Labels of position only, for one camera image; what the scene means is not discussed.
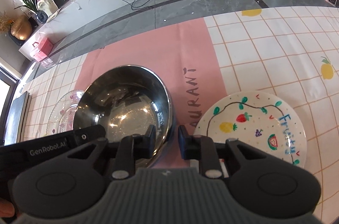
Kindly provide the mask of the operator hand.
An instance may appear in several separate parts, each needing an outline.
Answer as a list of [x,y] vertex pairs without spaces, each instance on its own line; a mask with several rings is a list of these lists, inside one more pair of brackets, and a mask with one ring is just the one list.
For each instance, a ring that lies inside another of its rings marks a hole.
[[7,200],[0,199],[0,217],[11,218],[15,215],[15,208],[12,203]]

